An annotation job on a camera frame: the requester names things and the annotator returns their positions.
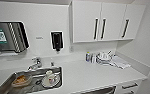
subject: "drawer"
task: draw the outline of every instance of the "drawer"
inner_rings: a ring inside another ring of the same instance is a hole
[[[142,80],[129,81],[118,84],[115,94],[136,94]]]

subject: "sink basin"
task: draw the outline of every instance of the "sink basin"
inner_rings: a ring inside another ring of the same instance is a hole
[[[42,81],[45,77],[46,72],[48,70],[52,70],[54,74],[60,76],[60,81],[53,87],[44,87],[41,83],[35,84],[37,81]],[[13,87],[12,82],[21,75],[32,75],[32,81],[27,86],[22,87]],[[24,94],[24,93],[32,93],[42,90],[54,89],[58,88],[62,85],[62,69],[61,67],[52,67],[46,69],[38,69],[32,71],[22,71],[13,73],[1,86],[0,86],[0,94]]]

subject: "white cabinet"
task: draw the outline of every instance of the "white cabinet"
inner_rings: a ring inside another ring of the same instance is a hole
[[[69,6],[71,40],[94,42],[134,39],[144,5],[73,1]]]
[[[126,5],[73,1],[69,7],[73,42],[117,40]]]
[[[101,3],[73,1],[70,6],[72,12],[73,42],[92,42],[96,41],[98,31]]]
[[[125,4],[102,3],[98,41],[118,40]]]
[[[136,37],[144,9],[145,5],[127,5],[119,39],[126,40]]]
[[[118,84],[114,94],[136,94],[142,80],[124,82]]]

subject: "cabinet handle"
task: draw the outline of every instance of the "cabinet handle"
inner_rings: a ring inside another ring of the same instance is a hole
[[[134,92],[133,92],[133,91],[131,91],[131,92],[128,92],[128,93],[124,93],[124,94],[134,94]]]
[[[106,22],[106,19],[103,19],[103,26],[102,26],[102,35],[101,35],[101,39],[103,39],[103,35],[104,35],[105,22]]]
[[[125,24],[125,28],[124,28],[124,31],[123,31],[123,36],[122,36],[122,38],[125,37],[126,29],[127,29],[128,23],[129,23],[129,19],[126,20],[126,24]]]
[[[123,89],[127,89],[127,88],[131,88],[131,87],[135,87],[135,86],[138,86],[136,83],[134,85],[131,85],[131,86],[122,86]]]
[[[95,19],[95,33],[94,33],[94,39],[96,39],[96,34],[97,34],[97,24],[98,24],[98,19]]]

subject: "soap dispenser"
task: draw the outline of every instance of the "soap dispenser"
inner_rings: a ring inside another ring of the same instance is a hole
[[[53,49],[56,49],[57,53],[59,53],[60,49],[63,48],[63,40],[62,40],[62,32],[51,32]]]

